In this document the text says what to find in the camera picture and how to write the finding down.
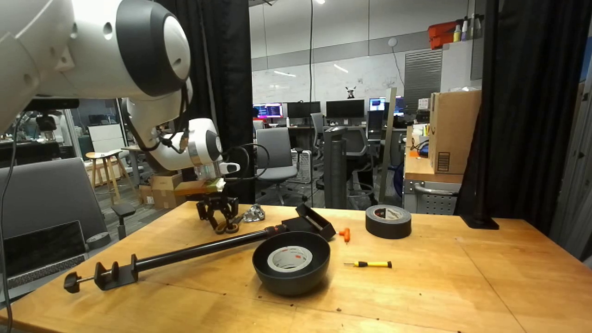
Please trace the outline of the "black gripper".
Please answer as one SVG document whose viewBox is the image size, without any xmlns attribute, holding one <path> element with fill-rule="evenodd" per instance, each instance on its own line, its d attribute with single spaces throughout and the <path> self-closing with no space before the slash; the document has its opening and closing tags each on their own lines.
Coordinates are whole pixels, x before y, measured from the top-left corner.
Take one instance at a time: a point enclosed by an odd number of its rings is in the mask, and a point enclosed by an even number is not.
<svg viewBox="0 0 592 333">
<path fill-rule="evenodd" d="M 202 220 L 211 220 L 216 235 L 237 233 L 244 218 L 244 215 L 239 215 L 237 198 L 226 194 L 207 194 L 196 202 L 196 209 Z M 218 222 L 215 213 L 222 213 L 228 222 Z"/>
</svg>

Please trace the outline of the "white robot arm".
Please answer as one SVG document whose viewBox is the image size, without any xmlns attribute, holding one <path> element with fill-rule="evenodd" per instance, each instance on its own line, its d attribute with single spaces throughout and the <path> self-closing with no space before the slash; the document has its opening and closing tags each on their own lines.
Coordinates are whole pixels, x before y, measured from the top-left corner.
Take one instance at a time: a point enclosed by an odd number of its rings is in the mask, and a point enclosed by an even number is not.
<svg viewBox="0 0 592 333">
<path fill-rule="evenodd" d="M 35 98 L 126 98 L 157 168 L 191 168 L 216 191 L 240 170 L 222 157 L 211 119 L 161 131 L 185 113 L 192 82 L 185 30 L 155 0 L 0 0 L 0 130 Z"/>
</svg>

